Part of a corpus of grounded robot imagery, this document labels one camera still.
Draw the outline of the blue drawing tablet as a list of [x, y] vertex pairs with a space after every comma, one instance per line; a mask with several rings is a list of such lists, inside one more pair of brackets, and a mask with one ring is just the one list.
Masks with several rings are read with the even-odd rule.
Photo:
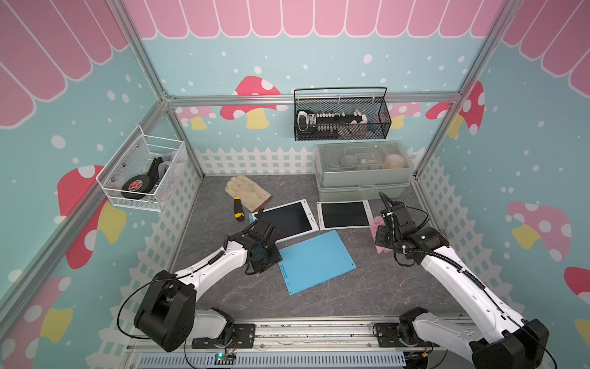
[[290, 241], [320, 230], [305, 199], [250, 214], [250, 222], [256, 221], [258, 215], [261, 215], [264, 221], [268, 221], [276, 228], [273, 235], [276, 243]]
[[281, 274], [289, 295], [296, 295], [356, 269], [337, 231], [280, 250]]

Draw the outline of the blue front drawing tablet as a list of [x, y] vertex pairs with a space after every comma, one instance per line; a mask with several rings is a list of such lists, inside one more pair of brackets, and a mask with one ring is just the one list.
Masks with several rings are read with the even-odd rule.
[[296, 295], [356, 269], [337, 231], [280, 250], [281, 274], [289, 295]]

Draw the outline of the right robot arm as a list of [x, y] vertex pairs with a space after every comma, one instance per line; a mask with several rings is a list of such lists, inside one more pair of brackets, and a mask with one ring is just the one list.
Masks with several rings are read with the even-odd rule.
[[420, 266], [460, 304], [475, 327], [468, 329], [415, 307], [399, 317], [397, 340], [407, 347], [437, 344], [476, 368], [538, 368], [548, 355], [549, 330], [504, 303], [460, 260], [438, 230], [417, 224], [411, 208], [380, 194], [383, 224], [376, 246], [404, 256], [404, 267]]

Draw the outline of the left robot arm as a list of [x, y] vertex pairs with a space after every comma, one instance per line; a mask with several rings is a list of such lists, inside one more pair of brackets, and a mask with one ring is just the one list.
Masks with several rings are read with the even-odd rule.
[[231, 346], [238, 336], [232, 316], [216, 307], [198, 310], [196, 304], [232, 271], [246, 266], [247, 275], [257, 275], [282, 261], [277, 240], [276, 225], [257, 215], [245, 229], [227, 235], [216, 252], [178, 272], [162, 270], [140, 287], [147, 290], [133, 320], [140, 336], [121, 327], [122, 308], [116, 318], [117, 329], [128, 338], [153, 341], [165, 352], [177, 350], [189, 339]]

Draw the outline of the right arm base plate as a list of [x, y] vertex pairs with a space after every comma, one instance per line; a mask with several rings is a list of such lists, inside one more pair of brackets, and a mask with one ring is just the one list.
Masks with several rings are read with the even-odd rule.
[[418, 349], [430, 352], [435, 347], [438, 347], [437, 344], [419, 338], [416, 340], [413, 338], [403, 338], [398, 322], [375, 323], [372, 328], [372, 334], [376, 338], [380, 348], [417, 347]]

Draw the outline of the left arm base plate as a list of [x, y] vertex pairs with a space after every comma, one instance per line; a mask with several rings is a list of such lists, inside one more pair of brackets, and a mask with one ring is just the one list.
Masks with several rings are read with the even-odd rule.
[[195, 338], [193, 349], [225, 349], [226, 347], [252, 349], [256, 333], [255, 324], [234, 324], [231, 333], [223, 333], [221, 339]]

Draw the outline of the pink cleaning cloth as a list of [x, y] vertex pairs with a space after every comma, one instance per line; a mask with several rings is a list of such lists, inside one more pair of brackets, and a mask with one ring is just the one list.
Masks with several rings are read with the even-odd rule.
[[372, 225], [370, 226], [370, 232], [373, 237], [377, 253], [378, 254], [387, 254], [387, 253], [392, 252], [392, 250], [390, 248], [386, 248], [386, 247], [382, 246], [382, 240], [381, 240], [382, 234], [380, 233], [381, 227], [386, 227], [384, 219], [381, 216], [376, 216], [373, 219]]

